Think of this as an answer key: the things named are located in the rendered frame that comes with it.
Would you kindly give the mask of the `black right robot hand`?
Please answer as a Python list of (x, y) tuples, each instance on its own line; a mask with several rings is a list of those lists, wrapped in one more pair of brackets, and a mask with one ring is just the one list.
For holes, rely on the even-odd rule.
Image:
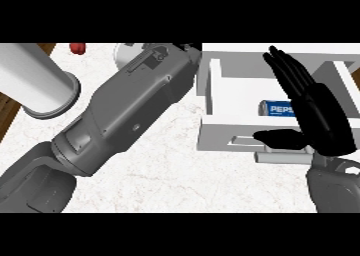
[(327, 86), (316, 82), (299, 61), (274, 46), (262, 58), (290, 100), (301, 131), (262, 130), (254, 133), (254, 139), (273, 149), (301, 150), (311, 146), (323, 156), (351, 154), (357, 150), (351, 126)]

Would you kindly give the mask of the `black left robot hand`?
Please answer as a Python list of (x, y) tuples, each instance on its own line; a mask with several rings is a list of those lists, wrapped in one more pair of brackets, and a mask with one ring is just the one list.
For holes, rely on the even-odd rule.
[(202, 43), (172, 43), (175, 47), (178, 47), (181, 50), (186, 50), (189, 48), (194, 48), (199, 51), (202, 51)]

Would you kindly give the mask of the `blue soda can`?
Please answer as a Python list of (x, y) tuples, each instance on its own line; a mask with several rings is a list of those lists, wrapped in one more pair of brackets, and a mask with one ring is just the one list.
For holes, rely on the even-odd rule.
[(276, 116), (276, 117), (293, 117), (295, 113), (292, 110), (290, 102), (262, 100), (258, 105), (258, 115)]

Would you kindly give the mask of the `white open drawer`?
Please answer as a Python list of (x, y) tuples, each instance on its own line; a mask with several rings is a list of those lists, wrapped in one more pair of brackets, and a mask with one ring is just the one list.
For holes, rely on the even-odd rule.
[[(212, 136), (249, 136), (264, 129), (290, 128), (298, 130), (293, 117), (258, 115), (262, 100), (286, 100), (279, 83), (270, 78), (228, 78), (221, 76), (221, 61), (212, 59), (211, 70), (211, 109), (202, 117), (200, 133)], [(360, 134), (360, 92), (342, 61), (327, 61), (314, 72), (314, 79), (324, 83), (336, 97), (354, 135)]]

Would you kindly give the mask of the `white round plate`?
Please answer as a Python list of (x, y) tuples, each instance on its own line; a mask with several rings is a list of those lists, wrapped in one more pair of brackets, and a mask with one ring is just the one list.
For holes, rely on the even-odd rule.
[(113, 61), (118, 69), (128, 64), (147, 48), (149, 43), (118, 43), (113, 49)]

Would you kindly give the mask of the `white cabinet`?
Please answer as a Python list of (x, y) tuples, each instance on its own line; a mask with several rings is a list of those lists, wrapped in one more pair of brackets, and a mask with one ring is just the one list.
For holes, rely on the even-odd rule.
[(211, 70), (212, 59), (221, 61), (221, 76), (228, 78), (270, 78), (273, 71), (262, 59), (268, 47), (274, 46), (305, 66), (314, 78), (314, 72), (327, 61), (342, 61), (351, 73), (360, 67), (360, 43), (205, 43), (199, 69), (197, 94), (206, 97), (206, 113), (211, 109)]

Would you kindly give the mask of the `small red object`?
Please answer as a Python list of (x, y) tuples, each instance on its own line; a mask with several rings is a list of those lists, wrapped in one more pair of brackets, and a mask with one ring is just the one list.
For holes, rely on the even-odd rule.
[(70, 43), (69, 48), (70, 48), (70, 52), (73, 54), (82, 55), (85, 53), (85, 44), (84, 43)]

